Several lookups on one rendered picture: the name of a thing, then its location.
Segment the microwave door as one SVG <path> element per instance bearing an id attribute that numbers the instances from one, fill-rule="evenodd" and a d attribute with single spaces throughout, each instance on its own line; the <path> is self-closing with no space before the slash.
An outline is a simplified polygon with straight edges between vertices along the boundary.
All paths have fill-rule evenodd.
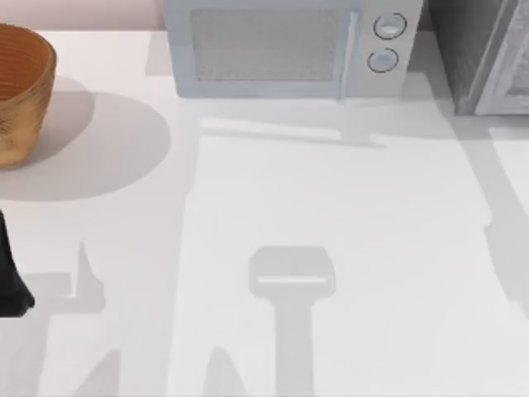
<path id="1" fill-rule="evenodd" d="M 181 98 L 339 98 L 358 0 L 164 0 Z"/>

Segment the pale microwave oven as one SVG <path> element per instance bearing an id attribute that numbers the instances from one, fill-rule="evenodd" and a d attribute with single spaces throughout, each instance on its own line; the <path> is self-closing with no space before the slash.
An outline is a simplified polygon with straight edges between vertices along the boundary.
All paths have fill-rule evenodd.
<path id="1" fill-rule="evenodd" d="M 392 97 L 400 93 L 417 34 L 424 0 L 358 0 L 355 47 L 351 59 L 345 98 Z M 407 19 L 407 29 L 393 40 L 382 40 L 374 34 L 374 22 L 384 14 L 400 13 Z M 398 66 L 385 74 L 369 69 L 367 59 L 376 50 L 391 48 L 399 55 Z"/>

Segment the microwave knob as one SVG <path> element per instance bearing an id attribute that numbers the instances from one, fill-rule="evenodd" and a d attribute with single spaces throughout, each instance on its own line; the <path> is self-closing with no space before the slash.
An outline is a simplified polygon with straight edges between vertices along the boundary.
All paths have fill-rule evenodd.
<path id="1" fill-rule="evenodd" d="M 391 48 L 376 50 L 369 55 L 367 65 L 369 69 L 377 74 L 385 74 L 398 66 L 399 55 Z"/>
<path id="2" fill-rule="evenodd" d="M 407 29 L 407 19 L 400 13 L 384 14 L 374 22 L 374 34 L 382 40 L 399 38 Z"/>

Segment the grey cabinet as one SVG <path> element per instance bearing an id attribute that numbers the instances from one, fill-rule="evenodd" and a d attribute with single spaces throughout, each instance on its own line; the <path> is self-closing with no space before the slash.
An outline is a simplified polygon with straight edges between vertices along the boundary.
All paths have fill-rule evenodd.
<path id="1" fill-rule="evenodd" d="M 529 116 L 529 0 L 428 0 L 455 113 Z"/>

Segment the brown woven basket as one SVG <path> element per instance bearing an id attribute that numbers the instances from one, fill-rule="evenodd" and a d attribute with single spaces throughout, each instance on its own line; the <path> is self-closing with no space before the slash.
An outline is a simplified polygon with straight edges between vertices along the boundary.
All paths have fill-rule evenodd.
<path id="1" fill-rule="evenodd" d="M 36 145 L 55 82 L 57 54 L 40 34 L 0 23 L 0 168 L 26 161 Z"/>

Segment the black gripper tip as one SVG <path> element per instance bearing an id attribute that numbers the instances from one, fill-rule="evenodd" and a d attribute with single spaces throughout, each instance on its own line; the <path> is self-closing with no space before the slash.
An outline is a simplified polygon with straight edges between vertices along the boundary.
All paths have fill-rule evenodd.
<path id="1" fill-rule="evenodd" d="M 36 300 L 20 276 L 0 210 L 0 318 L 21 318 L 35 306 Z"/>

